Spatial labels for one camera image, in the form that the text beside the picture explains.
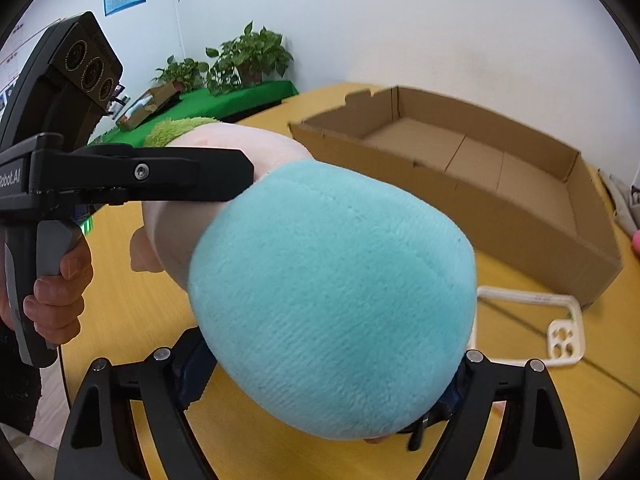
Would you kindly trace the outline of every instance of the camera lens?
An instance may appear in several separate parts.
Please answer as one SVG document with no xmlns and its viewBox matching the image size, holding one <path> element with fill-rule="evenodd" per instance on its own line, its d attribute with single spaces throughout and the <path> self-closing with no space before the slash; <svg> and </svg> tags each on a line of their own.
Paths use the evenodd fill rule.
<svg viewBox="0 0 640 480">
<path fill-rule="evenodd" d="M 66 54 L 66 69 L 75 70 L 78 68 L 84 61 L 84 56 L 86 56 L 86 43 L 84 41 L 76 41 Z"/>
<path fill-rule="evenodd" d="M 99 57 L 92 59 L 84 69 L 84 75 L 82 76 L 82 88 L 85 90 L 93 89 L 98 84 L 98 81 L 100 81 L 103 69 L 104 65 Z"/>
<path fill-rule="evenodd" d="M 105 79 L 100 87 L 100 101 L 106 101 L 107 97 L 111 95 L 111 90 L 113 90 L 113 79 Z"/>
</svg>

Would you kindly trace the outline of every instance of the yellow table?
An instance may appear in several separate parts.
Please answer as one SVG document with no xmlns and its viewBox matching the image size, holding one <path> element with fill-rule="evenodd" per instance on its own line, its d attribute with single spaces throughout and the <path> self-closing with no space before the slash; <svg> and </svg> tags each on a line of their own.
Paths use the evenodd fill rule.
<svg viewBox="0 0 640 480">
<path fill-rule="evenodd" d="M 242 124 L 288 134 L 288 121 L 339 106 L 346 93 L 358 88 L 364 86 L 344 84 L 308 92 Z M 104 356 L 113 364 L 138 361 L 159 346 L 172 346 L 185 329 L 195 325 L 186 295 L 165 274 L 136 274 L 129 269 L 129 238 L 141 225 L 137 203 L 104 208 L 96 215 L 95 230 L 88 237 L 95 279 L 85 294 L 82 332 L 63 348 L 72 398 L 95 358 Z M 581 478 L 586 480 L 598 478 L 607 468 L 640 414 L 640 383 L 631 362 L 640 349 L 638 332 L 633 332 L 640 327 L 640 314 L 634 311 L 639 303 L 640 266 L 629 256 L 625 253 L 622 276 L 586 313 L 587 358 L 575 367 L 551 372 L 574 436 Z M 482 284 L 543 290 L 485 254 L 479 253 L 477 262 Z M 539 310 L 481 305 L 480 349 L 489 356 L 543 356 L 543 329 L 553 312 Z M 142 406 L 133 404 L 152 478 L 163 479 Z M 415 453 L 405 451 L 405 436 L 394 436 L 378 446 L 320 440 L 265 413 L 220 369 L 187 416 L 221 480 L 413 480 L 443 427 L 431 428 Z M 469 478 L 484 476 L 499 423 L 500 417 L 492 414 Z"/>
</svg>

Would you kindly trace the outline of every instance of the black handle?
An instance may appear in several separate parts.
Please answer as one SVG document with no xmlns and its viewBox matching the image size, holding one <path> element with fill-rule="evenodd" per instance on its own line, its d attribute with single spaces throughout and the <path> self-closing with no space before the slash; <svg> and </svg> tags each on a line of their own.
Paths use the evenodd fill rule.
<svg viewBox="0 0 640 480">
<path fill-rule="evenodd" d="M 60 274 L 60 260 L 82 237 L 70 221 L 43 221 L 8 226 L 4 233 L 4 269 L 20 358 L 25 364 L 47 368 L 58 358 L 58 348 L 47 342 L 24 314 L 24 300 L 33 294 L 39 276 Z"/>
</svg>

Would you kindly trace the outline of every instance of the potted plant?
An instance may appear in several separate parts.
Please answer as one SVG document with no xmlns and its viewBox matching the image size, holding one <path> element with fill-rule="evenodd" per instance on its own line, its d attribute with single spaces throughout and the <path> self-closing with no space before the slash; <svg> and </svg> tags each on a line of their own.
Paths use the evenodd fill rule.
<svg viewBox="0 0 640 480">
<path fill-rule="evenodd" d="M 222 44 L 221 50 L 207 48 L 210 58 L 217 58 L 207 73 L 207 88 L 213 95 L 237 88 L 254 86 L 262 76 L 277 72 L 283 77 L 293 56 L 282 46 L 282 34 L 263 27 L 254 32 L 254 23 L 244 28 L 244 34 Z"/>
<path fill-rule="evenodd" d="M 197 62 L 190 57 L 182 62 L 177 62 L 175 56 L 166 60 L 166 68 L 157 68 L 160 75 L 155 78 L 161 84 L 173 83 L 179 92 L 191 92 L 202 88 L 205 78 L 202 74 L 209 71 L 209 65 Z"/>
</svg>

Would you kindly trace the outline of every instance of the white plastic frame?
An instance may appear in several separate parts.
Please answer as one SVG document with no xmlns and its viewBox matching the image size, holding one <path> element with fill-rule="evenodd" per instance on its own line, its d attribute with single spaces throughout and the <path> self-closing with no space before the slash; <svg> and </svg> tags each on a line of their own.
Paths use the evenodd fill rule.
<svg viewBox="0 0 640 480">
<path fill-rule="evenodd" d="M 508 290 L 494 286 L 479 286 L 478 299 L 506 300 L 514 303 L 533 304 L 541 306 L 564 306 L 571 313 L 571 319 L 555 319 L 546 329 L 547 359 L 540 359 L 547 367 L 559 367 L 575 365 L 584 357 L 586 350 L 586 338 L 582 323 L 582 309 L 573 296 L 561 296 L 559 294 L 545 294 L 544 292 L 524 292 L 522 290 Z M 471 330 L 471 338 L 468 349 L 477 349 L 478 311 Z M 560 349 L 560 357 L 554 356 L 554 349 Z M 510 360 L 488 358 L 494 363 L 524 366 L 528 360 Z"/>
</svg>

